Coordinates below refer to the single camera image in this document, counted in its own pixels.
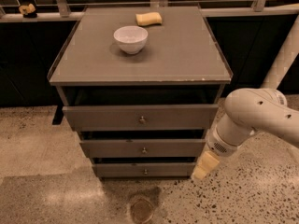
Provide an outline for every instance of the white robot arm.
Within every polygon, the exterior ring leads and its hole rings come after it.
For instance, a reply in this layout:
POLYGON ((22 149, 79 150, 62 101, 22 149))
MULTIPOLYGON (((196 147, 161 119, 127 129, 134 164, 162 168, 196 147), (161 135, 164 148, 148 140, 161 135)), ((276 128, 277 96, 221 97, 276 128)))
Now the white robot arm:
POLYGON ((239 89, 225 99, 225 115, 207 134, 206 143, 220 156, 230 156, 258 131, 271 133, 299 148, 299 112, 287 107, 273 89, 239 89))

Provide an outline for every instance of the sponge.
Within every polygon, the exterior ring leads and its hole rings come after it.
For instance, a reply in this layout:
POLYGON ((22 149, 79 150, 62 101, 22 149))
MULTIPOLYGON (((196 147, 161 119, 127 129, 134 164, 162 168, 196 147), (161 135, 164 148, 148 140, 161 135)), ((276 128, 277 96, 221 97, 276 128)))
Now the sponge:
POLYGON ((211 152, 205 151, 198 159, 198 162, 193 171, 193 176, 198 179, 203 179, 212 172, 220 163, 219 157, 211 152))
POLYGON ((148 26, 152 24, 162 24, 162 18, 159 12, 149 12, 136 14, 137 24, 139 26, 148 26))

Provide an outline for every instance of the white bowl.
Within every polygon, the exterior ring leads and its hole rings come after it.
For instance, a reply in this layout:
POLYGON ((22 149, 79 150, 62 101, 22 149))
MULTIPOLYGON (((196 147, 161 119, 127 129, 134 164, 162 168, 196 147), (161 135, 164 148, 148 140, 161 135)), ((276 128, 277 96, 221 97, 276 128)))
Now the white bowl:
POLYGON ((137 54, 147 43, 148 31, 139 26, 123 26, 113 36, 120 49, 128 54, 137 54))

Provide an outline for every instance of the floor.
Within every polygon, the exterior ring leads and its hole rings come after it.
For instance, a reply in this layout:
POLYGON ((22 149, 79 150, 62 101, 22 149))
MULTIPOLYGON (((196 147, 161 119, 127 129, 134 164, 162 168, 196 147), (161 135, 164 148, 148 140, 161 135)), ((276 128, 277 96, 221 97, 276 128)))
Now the floor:
MULTIPOLYGON (((287 99, 299 110, 298 95, 287 99)), ((299 149, 272 134, 246 141, 203 180, 100 181, 65 119, 51 125, 54 112, 0 109, 1 224, 138 223, 137 200, 150 203, 151 224, 299 223, 299 149)))

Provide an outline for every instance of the drawer front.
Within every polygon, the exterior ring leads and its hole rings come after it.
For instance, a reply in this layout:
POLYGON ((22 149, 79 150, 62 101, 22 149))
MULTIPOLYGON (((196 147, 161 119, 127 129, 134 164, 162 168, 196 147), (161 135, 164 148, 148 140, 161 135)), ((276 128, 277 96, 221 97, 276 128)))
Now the drawer front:
POLYGON ((65 106, 74 131, 209 128, 217 105, 65 106))
POLYGON ((80 142, 87 158, 198 157, 205 140, 86 140, 80 142))
POLYGON ((93 171, 98 177, 189 177, 194 166, 194 162, 94 164, 93 171))

